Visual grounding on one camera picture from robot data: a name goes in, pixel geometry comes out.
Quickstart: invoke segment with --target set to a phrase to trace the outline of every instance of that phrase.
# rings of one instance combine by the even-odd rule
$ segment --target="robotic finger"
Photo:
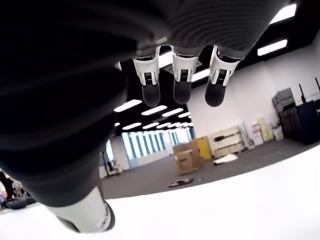
[[[201,50],[202,47],[195,50],[173,47],[173,98],[178,104],[186,104],[190,99],[192,76]]]
[[[205,90],[205,101],[208,105],[218,107],[223,102],[229,79],[242,59],[227,56],[217,46],[214,46]]]
[[[142,85],[143,100],[149,107],[155,107],[160,102],[159,51],[160,47],[157,47],[152,54],[133,59]]]

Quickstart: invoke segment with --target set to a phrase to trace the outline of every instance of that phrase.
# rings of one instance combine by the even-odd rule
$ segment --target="debris on floor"
[[[223,163],[228,163],[228,162],[232,162],[234,160],[237,160],[238,157],[232,153],[221,157],[219,159],[213,160],[214,165],[218,165],[218,164],[223,164]]]
[[[171,183],[171,184],[169,185],[169,188],[173,188],[173,187],[176,187],[176,186],[181,186],[181,185],[189,184],[189,183],[192,183],[193,181],[194,181],[193,178],[180,179],[180,180],[177,180],[177,181]]]

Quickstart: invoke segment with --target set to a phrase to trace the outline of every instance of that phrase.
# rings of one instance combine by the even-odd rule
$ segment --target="yellow cabinet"
[[[200,156],[203,157],[205,160],[210,160],[212,158],[212,153],[208,137],[199,137],[196,139],[196,141],[200,150]]]

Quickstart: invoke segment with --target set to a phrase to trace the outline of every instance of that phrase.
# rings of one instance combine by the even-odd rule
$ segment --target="white wall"
[[[268,60],[265,65],[276,91],[291,88],[297,105],[302,104],[299,84],[307,101],[320,99],[315,81],[315,77],[320,80],[320,59],[312,45]]]
[[[202,85],[193,89],[187,103],[197,138],[241,122],[241,118],[235,111],[231,90],[226,89],[224,101],[220,106],[211,107],[205,100],[206,87],[207,85]]]
[[[277,91],[291,88],[299,105],[302,103],[300,83],[307,101],[320,99],[315,77],[320,80],[320,58],[315,47],[309,45],[236,71],[218,107],[207,105],[206,85],[193,89],[187,107],[196,137],[239,126],[242,122],[250,136],[251,125],[260,116],[268,123],[276,123],[278,118],[272,97]]]
[[[130,169],[128,157],[126,154],[126,148],[121,136],[115,136],[111,138],[110,143],[113,155],[115,156],[115,159],[118,162],[118,164],[121,165],[123,170]]]
[[[320,30],[318,31],[317,35],[315,36],[312,42],[316,57],[320,61]]]
[[[171,137],[169,134],[170,133],[168,132],[163,132],[162,139],[163,139],[165,150],[168,152],[168,154],[174,154],[174,149],[172,147],[173,143],[171,142]]]
[[[263,116],[267,123],[278,121],[272,97],[276,90],[263,62],[236,71],[230,79],[232,105],[251,137],[251,126]]]

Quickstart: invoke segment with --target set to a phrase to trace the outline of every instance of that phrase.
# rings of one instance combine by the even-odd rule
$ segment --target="fluorescent light panel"
[[[189,116],[190,115],[190,112],[185,112],[185,113],[182,113],[178,116],[178,118],[184,118],[186,116]]]
[[[168,111],[168,112],[162,114],[162,117],[169,117],[169,116],[171,116],[171,115],[173,115],[173,114],[180,113],[180,112],[182,112],[183,110],[184,110],[183,108],[177,108],[177,109],[175,109],[175,110]]]
[[[143,128],[143,129],[149,129],[149,128],[155,127],[155,126],[157,126],[157,125],[159,125],[159,123],[158,123],[158,122],[154,122],[154,123],[151,123],[151,124],[149,124],[149,125],[146,125],[146,126],[144,126],[144,127],[142,127],[142,128]]]
[[[125,126],[125,127],[123,127],[122,129],[123,129],[123,130],[133,129],[133,128],[135,128],[135,127],[140,126],[141,124],[142,124],[141,122],[136,122],[136,123],[130,124],[130,125],[128,125],[128,126]]]
[[[296,9],[297,9],[297,4],[291,4],[289,6],[285,6],[277,13],[277,15],[275,15],[275,17],[272,19],[270,24],[274,24],[284,19],[293,17],[296,14]]]
[[[195,82],[197,80],[200,80],[200,79],[203,79],[205,77],[208,77],[209,74],[210,74],[210,69],[209,68],[207,68],[205,70],[202,70],[200,72],[197,72],[192,76],[191,82]]]
[[[186,126],[188,123],[187,122],[183,122],[183,123],[180,123],[179,125],[177,125],[178,128],[181,128],[181,127],[184,127]]]
[[[118,106],[114,111],[117,113],[120,113],[120,112],[127,110],[129,108],[132,108],[140,103],[142,103],[141,100],[133,99],[131,101],[126,102],[125,104],[122,104],[121,106]]]
[[[141,115],[148,116],[148,115],[151,115],[151,114],[160,112],[160,111],[162,111],[162,110],[164,110],[164,109],[166,109],[166,108],[167,108],[167,106],[160,105],[160,106],[151,108],[151,109],[149,109],[148,111],[142,112]]]
[[[177,125],[179,125],[179,124],[180,124],[180,122],[172,123],[172,124],[170,124],[170,125],[168,126],[168,128],[173,128],[173,127],[175,127],[175,126],[177,126]]]
[[[273,43],[271,45],[264,46],[264,47],[258,49],[257,54],[258,54],[258,56],[262,56],[262,55],[271,53],[273,51],[282,49],[285,46],[287,46],[287,43],[288,43],[288,40],[282,40],[282,41],[278,41],[276,43]]]
[[[170,125],[170,124],[171,124],[171,122],[167,122],[167,123],[164,123],[164,124],[161,124],[161,125],[157,126],[156,128],[157,128],[157,129],[162,129],[162,128]]]
[[[173,53],[172,51],[168,51],[165,54],[159,56],[159,68],[163,68],[173,62]]]

